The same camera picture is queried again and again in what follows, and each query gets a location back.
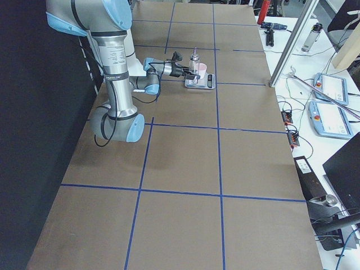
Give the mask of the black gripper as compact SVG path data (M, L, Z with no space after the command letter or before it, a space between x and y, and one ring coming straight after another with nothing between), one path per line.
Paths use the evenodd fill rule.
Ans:
M182 66L178 64L171 64L171 77L179 78L181 76L186 77L186 81L188 83L197 83L198 82L198 75L196 74L187 74L188 70L191 70L188 66Z

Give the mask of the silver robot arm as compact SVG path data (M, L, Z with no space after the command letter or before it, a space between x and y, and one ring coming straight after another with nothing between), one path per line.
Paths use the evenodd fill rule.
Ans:
M108 94L90 119L95 137L104 140L137 142L145 119L133 104L132 93L142 90L158 95L162 75L198 79L192 67L178 64L181 56L170 60L136 58L131 34L132 11L129 1L47 1L47 21L51 28L96 42Z

